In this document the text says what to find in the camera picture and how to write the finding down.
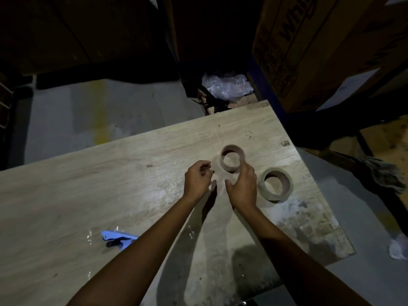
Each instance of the hand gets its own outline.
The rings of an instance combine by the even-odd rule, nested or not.
[[[184,194],[183,197],[197,204],[197,202],[206,194],[211,185],[211,177],[214,173],[211,168],[211,161],[197,161],[189,167],[184,174]]]
[[[230,180],[225,180],[225,186],[230,203],[240,213],[250,208],[256,208],[256,174],[252,166],[241,160],[240,174],[235,185]]]

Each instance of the plastic bag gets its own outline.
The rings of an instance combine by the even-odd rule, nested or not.
[[[242,75],[232,77],[218,77],[204,74],[202,85],[217,99],[236,102],[238,97],[250,94],[254,91],[247,78]]]

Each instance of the forearm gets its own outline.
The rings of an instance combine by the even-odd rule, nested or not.
[[[83,286],[69,305],[138,305],[195,203],[182,197]]]
[[[370,305],[314,261],[257,208],[239,211],[298,305]]]

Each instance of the tape roll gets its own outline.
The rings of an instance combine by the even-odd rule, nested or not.
[[[245,154],[241,147],[237,145],[227,145],[221,150],[220,165],[228,173],[234,174],[239,173],[239,166],[229,166],[225,164],[224,158],[229,153],[236,153],[240,160],[245,160]]]
[[[265,180],[269,177],[277,177],[282,183],[282,192],[274,194],[270,192],[265,185]],[[293,181],[290,175],[280,168],[268,168],[258,177],[258,192],[266,200],[278,203],[288,199],[293,191]]]

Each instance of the wood grain surface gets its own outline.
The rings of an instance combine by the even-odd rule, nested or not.
[[[242,147],[258,175],[271,166],[291,175],[286,202],[258,196],[257,204],[299,246],[322,264],[354,253],[272,108],[260,102],[0,172],[0,304],[67,303],[119,252],[100,232],[141,235],[181,197],[183,174],[199,159],[213,162],[217,198],[192,212],[143,305],[234,305],[279,285],[228,202],[224,179],[237,174],[219,166],[227,144]]]

